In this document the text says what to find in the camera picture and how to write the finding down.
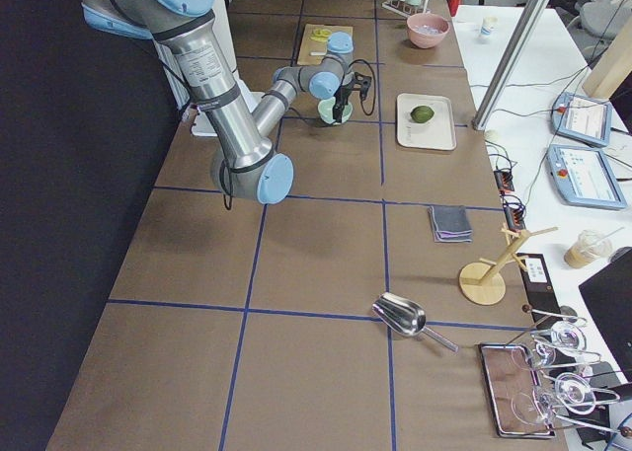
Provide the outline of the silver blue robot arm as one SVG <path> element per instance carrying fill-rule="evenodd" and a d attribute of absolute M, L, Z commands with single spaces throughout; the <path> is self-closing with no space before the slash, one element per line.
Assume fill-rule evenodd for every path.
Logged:
<path fill-rule="evenodd" d="M 220 146 L 210 175 L 226 198 L 276 204 L 289 193 L 294 169 L 268 138 L 300 92 L 333 99 L 333 118 L 356 81 L 353 38 L 334 32 L 320 63 L 286 66 L 250 109 L 213 31 L 215 0 L 82 0 L 94 29 L 127 38 L 153 39 L 167 46 L 186 80 L 192 101 L 205 113 Z"/>

